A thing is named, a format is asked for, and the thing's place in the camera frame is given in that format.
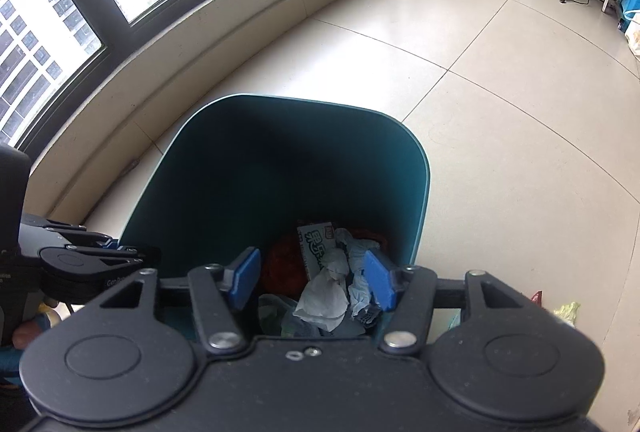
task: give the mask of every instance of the screw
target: screw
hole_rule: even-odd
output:
[[[209,337],[209,345],[216,349],[233,349],[240,342],[240,336],[237,333],[231,331],[213,333]]]
[[[299,362],[305,357],[300,351],[287,351],[284,356],[287,360],[292,360],[293,362]]]
[[[409,331],[391,331],[385,335],[385,344],[394,349],[411,347],[418,341],[418,338]]]
[[[322,354],[322,351],[317,347],[308,347],[305,349],[305,354],[311,357],[320,356]]]

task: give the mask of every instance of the crumpled tissue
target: crumpled tissue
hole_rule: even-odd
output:
[[[353,271],[353,282],[349,286],[351,315],[356,316],[371,302],[371,290],[367,279],[364,277],[364,254],[367,250],[379,249],[380,244],[371,239],[355,239],[344,228],[338,228],[335,231],[335,240],[347,248],[349,267]]]
[[[328,249],[320,263],[323,268],[306,284],[293,315],[330,332],[340,325],[349,306],[345,283],[349,263],[340,249]]]

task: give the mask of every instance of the teal trash can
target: teal trash can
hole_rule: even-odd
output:
[[[120,242],[161,249],[162,277],[265,254],[303,223],[331,221],[384,235],[411,264],[429,165],[402,123],[325,102],[235,95],[194,114],[175,136]]]

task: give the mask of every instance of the tile floor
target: tile floor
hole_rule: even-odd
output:
[[[491,271],[577,327],[607,374],[591,415],[640,417],[640,82],[616,20],[558,0],[340,0],[258,53],[156,141],[86,221],[119,235],[186,118],[259,92],[376,109],[424,146],[418,262]],[[448,323],[440,315],[434,329]]]

